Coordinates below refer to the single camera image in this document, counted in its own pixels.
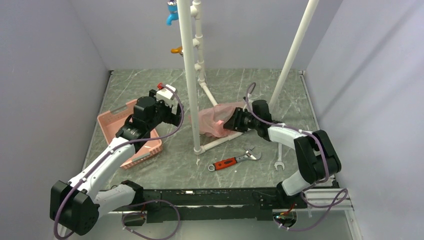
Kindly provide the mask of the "pink plastic bag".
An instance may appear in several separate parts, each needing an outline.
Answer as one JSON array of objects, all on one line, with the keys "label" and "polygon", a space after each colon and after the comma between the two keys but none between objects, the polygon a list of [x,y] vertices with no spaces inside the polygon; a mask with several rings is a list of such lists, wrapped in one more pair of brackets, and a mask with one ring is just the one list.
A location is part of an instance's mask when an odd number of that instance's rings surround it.
[{"label": "pink plastic bag", "polygon": [[243,109],[244,106],[244,102],[220,103],[199,111],[199,134],[215,138],[235,134],[235,131],[225,129],[224,124],[232,117],[236,108]]}]

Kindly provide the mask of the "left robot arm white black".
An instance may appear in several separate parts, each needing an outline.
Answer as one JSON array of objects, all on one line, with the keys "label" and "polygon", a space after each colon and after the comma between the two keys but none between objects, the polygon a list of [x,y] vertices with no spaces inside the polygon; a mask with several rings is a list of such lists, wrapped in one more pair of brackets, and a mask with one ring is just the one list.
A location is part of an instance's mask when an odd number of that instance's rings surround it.
[{"label": "left robot arm white black", "polygon": [[151,132],[159,124],[176,126],[169,136],[181,128],[184,106],[177,90],[168,84],[157,88],[137,99],[133,113],[88,167],[69,181],[59,180],[52,186],[49,216],[54,221],[53,234],[57,240],[87,234],[100,217],[113,210],[137,210],[148,204],[143,187],[130,180],[107,191],[101,191],[101,187],[121,164],[153,140]]}]

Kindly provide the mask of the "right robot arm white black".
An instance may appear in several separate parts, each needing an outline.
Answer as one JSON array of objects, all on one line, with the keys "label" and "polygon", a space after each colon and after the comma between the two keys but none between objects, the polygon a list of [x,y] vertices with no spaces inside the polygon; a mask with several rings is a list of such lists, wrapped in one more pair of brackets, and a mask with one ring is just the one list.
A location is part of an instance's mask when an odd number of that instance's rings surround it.
[{"label": "right robot arm white black", "polygon": [[278,183],[276,203],[289,207],[301,191],[339,173],[342,164],[324,130],[304,131],[272,119],[266,100],[255,100],[250,108],[237,107],[223,125],[224,129],[244,133],[255,130],[266,141],[289,147],[295,151],[297,170]]}]

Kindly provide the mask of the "pink plastic basket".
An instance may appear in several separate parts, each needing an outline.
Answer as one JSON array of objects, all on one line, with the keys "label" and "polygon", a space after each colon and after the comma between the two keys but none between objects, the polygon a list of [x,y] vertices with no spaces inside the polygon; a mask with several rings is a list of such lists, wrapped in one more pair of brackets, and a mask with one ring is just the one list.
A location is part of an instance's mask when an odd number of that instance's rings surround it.
[{"label": "pink plastic basket", "polygon": [[[133,126],[132,115],[136,103],[137,100],[133,99],[122,107],[98,115],[97,122],[108,144],[110,144],[115,137],[128,137],[130,140],[134,138],[136,132],[130,131],[129,129]],[[137,149],[132,157],[121,164],[120,167],[128,170],[158,155],[162,151],[163,143],[160,139],[147,141],[142,147]]]}]

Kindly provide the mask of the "silver open end wrench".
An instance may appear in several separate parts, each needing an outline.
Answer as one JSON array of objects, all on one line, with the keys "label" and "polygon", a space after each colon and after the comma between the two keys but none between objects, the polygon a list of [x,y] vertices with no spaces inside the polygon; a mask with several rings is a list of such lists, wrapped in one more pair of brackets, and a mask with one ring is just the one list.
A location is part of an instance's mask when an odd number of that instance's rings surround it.
[{"label": "silver open end wrench", "polygon": [[283,163],[283,145],[281,143],[278,144],[277,158],[274,163],[274,168],[276,171],[278,171],[279,168],[281,168],[282,171],[285,170],[285,164]]}]

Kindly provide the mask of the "orange faucet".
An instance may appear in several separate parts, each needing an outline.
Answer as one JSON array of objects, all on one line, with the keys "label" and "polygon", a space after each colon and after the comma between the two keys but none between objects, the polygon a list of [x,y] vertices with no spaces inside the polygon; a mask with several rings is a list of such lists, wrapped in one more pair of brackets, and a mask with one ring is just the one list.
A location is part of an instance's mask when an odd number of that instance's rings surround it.
[{"label": "orange faucet", "polygon": [[179,54],[180,56],[183,56],[183,55],[184,55],[184,50],[183,50],[183,47],[182,47],[182,46],[179,46],[179,47],[177,47],[177,48],[172,48],[172,49],[170,50],[170,52],[171,52],[172,54]]}]

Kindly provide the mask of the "blue faucet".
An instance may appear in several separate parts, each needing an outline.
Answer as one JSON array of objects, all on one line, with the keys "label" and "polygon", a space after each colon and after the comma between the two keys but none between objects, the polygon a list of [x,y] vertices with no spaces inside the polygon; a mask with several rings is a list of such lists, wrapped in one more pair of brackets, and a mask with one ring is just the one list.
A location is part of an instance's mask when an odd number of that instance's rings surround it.
[{"label": "blue faucet", "polygon": [[171,26],[174,21],[179,20],[177,1],[176,0],[168,0],[167,1],[167,9],[169,11],[169,15],[166,19],[166,25]]}]

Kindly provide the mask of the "red handled adjustable wrench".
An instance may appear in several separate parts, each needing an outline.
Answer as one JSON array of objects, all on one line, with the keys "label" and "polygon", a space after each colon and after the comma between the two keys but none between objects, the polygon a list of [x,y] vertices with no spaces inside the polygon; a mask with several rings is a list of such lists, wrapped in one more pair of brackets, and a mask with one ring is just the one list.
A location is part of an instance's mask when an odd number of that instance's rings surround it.
[{"label": "red handled adjustable wrench", "polygon": [[231,167],[243,161],[247,161],[247,160],[256,161],[262,157],[262,153],[255,152],[253,146],[250,146],[250,147],[245,146],[243,147],[243,149],[245,150],[244,154],[214,162],[210,164],[207,167],[207,169],[210,172],[215,172],[215,171],[226,169],[228,167]]}]

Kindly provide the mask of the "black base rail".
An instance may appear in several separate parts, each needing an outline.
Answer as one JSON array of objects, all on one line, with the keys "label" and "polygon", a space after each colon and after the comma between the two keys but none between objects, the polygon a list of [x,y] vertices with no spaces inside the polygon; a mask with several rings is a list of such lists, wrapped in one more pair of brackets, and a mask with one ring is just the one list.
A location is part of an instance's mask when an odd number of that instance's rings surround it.
[{"label": "black base rail", "polygon": [[142,198],[116,210],[143,210],[148,223],[162,223],[177,219],[271,221],[275,214],[306,208],[299,195],[286,196],[277,187],[256,187],[145,189]]}]

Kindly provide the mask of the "white PVC pipe frame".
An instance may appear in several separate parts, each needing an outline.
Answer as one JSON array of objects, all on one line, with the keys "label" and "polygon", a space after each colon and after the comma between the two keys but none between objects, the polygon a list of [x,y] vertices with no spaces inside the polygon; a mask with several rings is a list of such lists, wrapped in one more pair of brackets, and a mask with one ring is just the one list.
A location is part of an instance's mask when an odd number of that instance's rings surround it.
[{"label": "white PVC pipe frame", "polygon": [[[269,102],[271,109],[274,108],[278,96],[282,91],[289,70],[291,69],[297,56],[301,43],[305,37],[318,4],[318,0],[310,0],[306,5],[283,68],[280,72],[275,89],[271,96]],[[235,133],[233,135],[214,140],[206,145],[200,144],[197,87],[200,86],[204,90],[213,106],[218,104],[205,82],[205,64],[203,54],[204,43],[202,33],[202,2],[200,0],[177,0],[176,7],[183,50],[183,62],[189,100],[189,110],[192,121],[191,127],[194,145],[193,151],[196,155],[200,155],[220,144],[238,138],[242,134]]]}]

